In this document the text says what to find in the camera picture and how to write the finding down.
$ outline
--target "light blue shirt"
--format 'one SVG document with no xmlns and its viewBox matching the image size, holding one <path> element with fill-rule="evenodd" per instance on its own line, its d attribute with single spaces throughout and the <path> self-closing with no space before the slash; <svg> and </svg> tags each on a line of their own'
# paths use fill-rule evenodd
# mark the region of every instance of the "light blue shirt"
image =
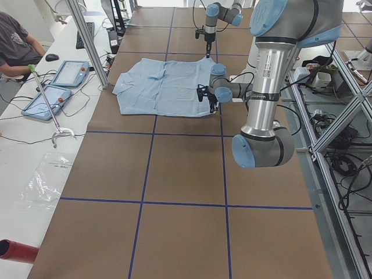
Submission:
<svg viewBox="0 0 372 279">
<path fill-rule="evenodd" d="M 209 101 L 198 101 L 198 84 L 208 85 L 211 58 L 197 62 L 162 62 L 142 58 L 121 74 L 113 94 L 120 113 L 199 117 L 210 114 Z"/>
</svg>

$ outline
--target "red cylinder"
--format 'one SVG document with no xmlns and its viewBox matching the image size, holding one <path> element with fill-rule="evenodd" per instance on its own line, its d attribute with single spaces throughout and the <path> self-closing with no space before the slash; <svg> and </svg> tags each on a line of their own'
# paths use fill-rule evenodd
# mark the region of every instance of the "red cylinder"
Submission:
<svg viewBox="0 0 372 279">
<path fill-rule="evenodd" d="M 39 248 L 3 239 L 0 241 L 0 259 L 34 263 Z"/>
</svg>

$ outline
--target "white table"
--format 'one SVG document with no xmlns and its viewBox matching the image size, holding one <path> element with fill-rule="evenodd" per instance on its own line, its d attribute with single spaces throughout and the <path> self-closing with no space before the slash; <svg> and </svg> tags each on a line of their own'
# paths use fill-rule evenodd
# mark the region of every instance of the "white table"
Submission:
<svg viewBox="0 0 372 279">
<path fill-rule="evenodd" d="M 94 43 L 99 56 L 110 52 L 108 35 L 104 28 L 107 26 L 107 23 L 102 26 L 104 18 L 105 16 L 85 17 L 87 22 L 95 22 L 96 35 Z M 59 60 L 46 62 L 45 59 L 42 59 L 36 68 L 39 74 L 44 74 L 48 70 L 57 70 L 64 60 L 89 61 L 85 49 L 75 48 L 76 32 L 76 25 L 71 19 L 47 52 L 47 54 L 58 54 Z M 21 87 L 17 96 L 34 97 L 37 94 L 36 87 L 37 85 L 34 80 L 27 82 Z M 61 127 L 71 128 L 76 134 L 85 133 L 87 124 L 101 93 L 101 86 L 96 76 L 84 87 L 84 92 L 91 98 L 86 108 L 73 117 L 66 117 L 62 112 L 57 114 L 57 119 Z M 21 108 L 24 108 L 28 104 L 28 102 L 16 100 L 12 103 Z M 78 93 L 66 102 L 64 106 L 65 112 L 67 114 L 76 112 L 84 106 L 86 100 L 87 96 Z M 20 115 L 18 108 L 9 105 L 0 119 Z M 56 127 L 52 120 L 45 122 L 26 117 L 0 120 L 0 133 L 5 137 L 21 141 L 33 142 L 51 138 L 55 131 Z M 20 200 L 21 192 L 27 186 L 34 170 L 47 152 L 76 154 L 82 140 L 83 137 L 77 137 L 76 139 L 73 137 L 58 138 L 56 140 L 57 148 L 55 149 L 51 140 L 27 145 L 0 138 L 0 239 L 11 239 L 40 247 L 52 218 L 52 212 L 45 210 L 22 211 L 15 206 L 15 202 Z M 31 267 L 31 264 L 0 260 L 0 277 L 14 279 L 27 278 Z"/>
</svg>

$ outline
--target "brown cardboard surface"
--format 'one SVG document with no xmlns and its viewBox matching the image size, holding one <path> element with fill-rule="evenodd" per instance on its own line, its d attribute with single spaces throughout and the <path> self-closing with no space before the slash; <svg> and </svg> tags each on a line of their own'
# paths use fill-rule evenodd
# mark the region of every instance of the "brown cardboard surface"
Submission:
<svg viewBox="0 0 372 279">
<path fill-rule="evenodd" d="M 229 208 L 235 279 L 332 279 L 314 213 Z"/>
<path fill-rule="evenodd" d="M 137 7 L 130 21 L 131 26 L 170 27 L 173 8 Z"/>
<path fill-rule="evenodd" d="M 172 28 L 168 53 L 192 53 L 205 55 L 206 42 L 202 36 L 195 39 L 194 28 Z M 211 54 L 216 54 L 216 42 L 212 44 Z"/>
<path fill-rule="evenodd" d="M 231 142 L 224 138 L 229 204 L 311 207 L 296 152 L 282 166 L 243 169 L 235 163 Z"/>
<path fill-rule="evenodd" d="M 247 29 L 226 29 L 217 37 L 219 54 L 249 55 L 253 36 Z"/>
<path fill-rule="evenodd" d="M 121 115 L 111 88 L 102 90 L 87 130 L 152 133 L 154 121 L 153 115 Z"/>
<path fill-rule="evenodd" d="M 193 118 L 158 116 L 155 131 L 161 134 L 220 135 L 220 113 Z"/>
<path fill-rule="evenodd" d="M 348 27 L 355 35 L 355 37 L 372 37 L 372 25 L 370 24 L 348 24 Z"/>
<path fill-rule="evenodd" d="M 157 135 L 145 200 L 224 204 L 221 138 Z"/>
<path fill-rule="evenodd" d="M 229 78 L 231 75 L 240 74 L 246 67 L 248 55 L 246 56 L 231 56 L 231 55 L 219 55 L 219 63 L 226 66 L 226 77 Z"/>
<path fill-rule="evenodd" d="M 144 205 L 133 279 L 228 278 L 225 208 Z"/>
<path fill-rule="evenodd" d="M 340 54 L 344 62 L 348 61 L 348 57 L 344 51 L 362 51 L 363 47 L 356 38 L 339 38 L 336 43 L 336 50 Z"/>
<path fill-rule="evenodd" d="M 140 201 L 151 135 L 88 133 L 63 197 Z"/>
<path fill-rule="evenodd" d="M 129 26 L 119 52 L 166 53 L 170 28 Z"/>
<path fill-rule="evenodd" d="M 341 38 L 344 38 L 344 37 L 352 37 L 353 38 L 354 37 L 353 33 L 351 32 L 351 30 L 349 29 L 349 27 L 346 24 L 341 25 L 340 37 Z"/>
<path fill-rule="evenodd" d="M 28 279 L 127 277 L 139 208 L 59 201 Z"/>
<path fill-rule="evenodd" d="M 361 13 L 343 13 L 342 20 L 345 23 L 366 24 L 368 20 Z"/>
</svg>

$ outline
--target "metal pole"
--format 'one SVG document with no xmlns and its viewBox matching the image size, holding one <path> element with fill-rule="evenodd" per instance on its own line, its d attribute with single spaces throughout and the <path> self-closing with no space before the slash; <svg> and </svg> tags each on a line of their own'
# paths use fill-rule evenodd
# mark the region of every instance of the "metal pole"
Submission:
<svg viewBox="0 0 372 279">
<path fill-rule="evenodd" d="M 61 132 L 60 125 L 59 125 L 59 123 L 57 121 L 57 118 L 54 115 L 54 111 L 52 110 L 51 104 L 49 103 L 49 100 L 48 100 L 47 96 L 45 95 L 45 91 L 44 91 L 44 89 L 43 89 L 43 87 L 42 87 L 42 85 L 41 85 L 41 83 L 39 81 L 39 77 L 37 76 L 37 73 L 35 71 L 35 66 L 34 65 L 30 65 L 29 67 L 33 67 L 33 70 L 31 70 L 31 71 L 32 71 L 32 74 L 34 75 L 34 78 L 35 78 L 35 81 L 37 83 L 37 86 L 40 89 L 40 93 L 41 93 L 42 97 L 44 98 L 44 102 L 46 103 L 46 106 L 48 107 L 49 113 L 51 114 L 51 116 L 53 118 L 53 121 L 54 121 L 54 124 L 55 124 L 57 130 L 59 132 Z"/>
<path fill-rule="evenodd" d="M 76 27 L 81 35 L 81 38 L 83 39 L 85 49 L 88 52 L 88 56 L 92 62 L 99 81 L 101 82 L 102 88 L 107 88 L 107 86 L 109 85 L 109 81 L 103 70 L 101 61 L 99 60 L 99 55 L 94 47 L 93 38 L 88 31 L 88 27 L 85 23 L 84 16 L 81 13 L 79 4 L 77 3 L 77 0 L 66 0 L 66 4 L 70 9 Z"/>
</svg>

